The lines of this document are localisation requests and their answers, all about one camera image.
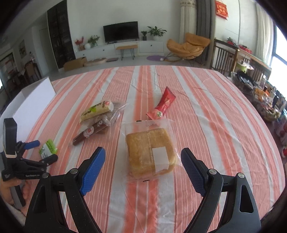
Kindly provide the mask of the dark brown sausage stick pack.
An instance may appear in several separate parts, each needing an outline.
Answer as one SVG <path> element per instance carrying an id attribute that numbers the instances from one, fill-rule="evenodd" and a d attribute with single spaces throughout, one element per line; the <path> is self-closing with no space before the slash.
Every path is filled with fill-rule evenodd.
<path id="1" fill-rule="evenodd" d="M 105 129 L 108 126 L 109 126 L 108 121 L 101 119 L 97 121 L 96 123 L 94 123 L 92 126 L 82 131 L 78 136 L 76 136 L 72 140 L 72 144 L 76 146 L 82 141 L 85 141 L 88 137 L 92 136 L 93 134 L 97 134 L 103 131 L 103 129 Z"/>

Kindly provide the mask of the white standing air conditioner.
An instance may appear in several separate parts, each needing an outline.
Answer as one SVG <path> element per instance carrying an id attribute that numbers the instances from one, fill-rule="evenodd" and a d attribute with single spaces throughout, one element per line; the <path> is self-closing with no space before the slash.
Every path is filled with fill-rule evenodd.
<path id="1" fill-rule="evenodd" d="M 197 1 L 180 1 L 180 43 L 185 41 L 186 33 L 196 34 L 197 31 Z"/>

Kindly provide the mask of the brown cardboard box floor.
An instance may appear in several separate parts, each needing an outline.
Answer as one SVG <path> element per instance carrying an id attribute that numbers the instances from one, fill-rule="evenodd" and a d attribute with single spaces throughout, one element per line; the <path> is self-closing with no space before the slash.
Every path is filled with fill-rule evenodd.
<path id="1" fill-rule="evenodd" d="M 64 71 L 67 72 L 74 69 L 82 68 L 86 62 L 87 62 L 86 57 L 81 57 L 74 59 L 72 61 L 68 61 L 64 64 Z"/>

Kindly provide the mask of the bread loaf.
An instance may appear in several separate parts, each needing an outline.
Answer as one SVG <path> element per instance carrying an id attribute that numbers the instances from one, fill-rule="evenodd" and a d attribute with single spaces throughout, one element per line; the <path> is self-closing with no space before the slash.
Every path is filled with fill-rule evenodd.
<path id="1" fill-rule="evenodd" d="M 182 165 L 174 126 L 166 118 L 124 125 L 128 180 L 153 180 Z"/>

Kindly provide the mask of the round cat scratcher bed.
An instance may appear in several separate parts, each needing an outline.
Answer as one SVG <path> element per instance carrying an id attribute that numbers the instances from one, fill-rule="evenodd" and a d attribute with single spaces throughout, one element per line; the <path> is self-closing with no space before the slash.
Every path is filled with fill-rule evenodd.
<path id="1" fill-rule="evenodd" d="M 84 63 L 84 67 L 91 67 L 101 65 L 107 62 L 107 58 L 99 58 Z"/>

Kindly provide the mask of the black flat television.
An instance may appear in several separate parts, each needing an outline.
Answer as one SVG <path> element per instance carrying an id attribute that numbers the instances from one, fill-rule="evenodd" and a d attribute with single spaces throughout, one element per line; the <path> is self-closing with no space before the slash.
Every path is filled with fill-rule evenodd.
<path id="1" fill-rule="evenodd" d="M 104 26 L 103 29 L 106 43 L 137 40 L 139 38 L 137 21 L 110 24 Z"/>

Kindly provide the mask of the green potted plant large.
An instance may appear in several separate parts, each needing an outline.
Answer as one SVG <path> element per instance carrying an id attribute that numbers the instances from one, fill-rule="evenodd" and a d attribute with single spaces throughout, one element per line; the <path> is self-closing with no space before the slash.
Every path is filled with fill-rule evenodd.
<path id="1" fill-rule="evenodd" d="M 163 37 L 167 32 L 165 29 L 158 28 L 157 26 L 155 27 L 148 26 L 148 29 L 149 29 L 148 33 L 155 41 L 160 40 L 160 38 Z"/>

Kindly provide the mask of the small potted plant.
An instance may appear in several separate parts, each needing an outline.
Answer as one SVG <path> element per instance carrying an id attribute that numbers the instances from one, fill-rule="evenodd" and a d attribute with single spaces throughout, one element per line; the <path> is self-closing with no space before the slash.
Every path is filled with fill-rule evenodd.
<path id="1" fill-rule="evenodd" d="M 142 34 L 142 40 L 146 41 L 147 40 L 147 31 L 141 31 Z"/>

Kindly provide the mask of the green white snack packet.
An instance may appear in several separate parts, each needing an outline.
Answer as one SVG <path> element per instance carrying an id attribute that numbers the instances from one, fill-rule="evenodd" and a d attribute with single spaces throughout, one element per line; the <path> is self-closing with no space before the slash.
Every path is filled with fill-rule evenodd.
<path id="1" fill-rule="evenodd" d="M 45 159 L 53 154 L 57 154 L 58 149 L 56 148 L 53 140 L 48 139 L 40 148 L 39 154 L 42 159 Z"/>

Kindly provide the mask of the purple round floor mat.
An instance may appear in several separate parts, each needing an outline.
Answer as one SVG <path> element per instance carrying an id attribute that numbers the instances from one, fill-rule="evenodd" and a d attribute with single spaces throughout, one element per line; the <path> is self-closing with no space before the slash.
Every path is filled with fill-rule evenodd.
<path id="1" fill-rule="evenodd" d="M 146 58 L 148 61 L 154 61 L 154 62 L 162 62 L 165 60 L 164 56 L 160 55 L 150 55 Z"/>

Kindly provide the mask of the red snack packet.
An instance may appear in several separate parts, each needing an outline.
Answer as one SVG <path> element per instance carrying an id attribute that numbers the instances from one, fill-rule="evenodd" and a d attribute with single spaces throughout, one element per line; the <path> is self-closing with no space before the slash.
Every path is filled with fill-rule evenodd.
<path id="1" fill-rule="evenodd" d="M 172 93 L 169 87 L 166 87 L 159 104 L 153 110 L 147 112 L 146 115 L 151 120 L 162 119 L 166 110 L 170 107 L 175 99 L 176 96 Z"/>

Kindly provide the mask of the yellow cream cracker pack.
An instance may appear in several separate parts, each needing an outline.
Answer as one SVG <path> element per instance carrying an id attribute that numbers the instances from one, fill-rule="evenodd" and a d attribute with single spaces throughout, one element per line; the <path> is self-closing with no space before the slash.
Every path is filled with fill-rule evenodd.
<path id="1" fill-rule="evenodd" d="M 102 101 L 98 104 L 90 107 L 89 109 L 86 109 L 80 116 L 80 123 L 93 118 L 95 116 L 99 116 L 101 114 L 111 112 L 114 109 L 114 104 L 111 101 Z"/>

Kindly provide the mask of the black tall cabinet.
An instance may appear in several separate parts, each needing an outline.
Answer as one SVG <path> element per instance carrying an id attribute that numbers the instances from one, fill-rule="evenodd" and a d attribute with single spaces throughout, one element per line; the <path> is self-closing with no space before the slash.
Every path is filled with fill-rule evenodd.
<path id="1" fill-rule="evenodd" d="M 67 1 L 61 1 L 47 11 L 51 46 L 58 69 L 75 59 L 68 21 Z"/>

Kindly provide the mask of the green plant white vase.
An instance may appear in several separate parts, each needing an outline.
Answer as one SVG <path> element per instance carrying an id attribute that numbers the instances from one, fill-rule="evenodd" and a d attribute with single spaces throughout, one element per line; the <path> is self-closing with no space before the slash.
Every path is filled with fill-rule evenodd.
<path id="1" fill-rule="evenodd" d="M 93 48 L 93 47 L 95 47 L 95 46 L 98 46 L 97 42 L 98 42 L 99 39 L 100 39 L 100 37 L 99 37 L 98 35 L 92 35 L 92 36 L 88 39 L 88 41 L 87 41 L 87 43 L 85 44 L 84 48 L 85 48 L 85 49 L 91 49 L 91 48 Z"/>

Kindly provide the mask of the clear bag brown biscuits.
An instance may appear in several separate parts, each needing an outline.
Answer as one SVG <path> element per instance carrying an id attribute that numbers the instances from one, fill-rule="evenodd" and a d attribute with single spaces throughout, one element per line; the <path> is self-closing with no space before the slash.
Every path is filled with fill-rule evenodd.
<path id="1" fill-rule="evenodd" d="M 90 127 L 94 123 L 105 120 L 107 126 L 104 127 L 104 129 L 97 132 L 98 134 L 107 134 L 110 130 L 110 127 L 113 126 L 113 124 L 117 121 L 117 119 L 120 117 L 120 115 L 123 113 L 125 108 L 128 106 L 128 103 L 126 102 L 113 102 L 114 109 L 112 111 L 109 111 L 107 113 L 95 116 L 91 119 L 86 120 L 83 125 Z"/>

